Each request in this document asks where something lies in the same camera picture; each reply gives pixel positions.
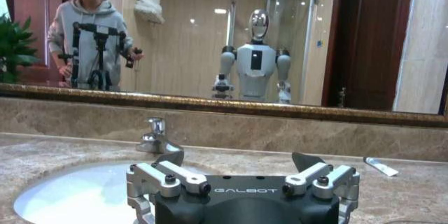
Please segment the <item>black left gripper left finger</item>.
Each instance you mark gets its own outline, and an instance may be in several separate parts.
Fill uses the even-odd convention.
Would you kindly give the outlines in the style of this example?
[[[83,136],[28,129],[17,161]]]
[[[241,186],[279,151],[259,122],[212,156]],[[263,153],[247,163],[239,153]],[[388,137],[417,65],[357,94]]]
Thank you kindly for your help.
[[[156,151],[160,156],[152,164],[129,165],[127,171],[127,202],[135,210],[137,223],[155,223],[151,207],[156,205],[155,196],[165,199],[180,197],[185,191],[192,196],[205,198],[211,184],[205,175],[183,168],[184,149],[169,146]]]

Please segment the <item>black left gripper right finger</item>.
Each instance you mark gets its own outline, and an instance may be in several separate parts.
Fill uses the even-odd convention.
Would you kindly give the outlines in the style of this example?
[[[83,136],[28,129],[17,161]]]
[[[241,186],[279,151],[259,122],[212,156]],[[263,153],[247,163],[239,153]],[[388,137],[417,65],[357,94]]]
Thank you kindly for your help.
[[[320,157],[297,152],[291,154],[291,158],[299,172],[285,176],[283,194],[291,198],[311,191],[321,200],[337,196],[339,223],[349,223],[351,213],[359,207],[360,173],[356,168],[347,165],[335,167]]]

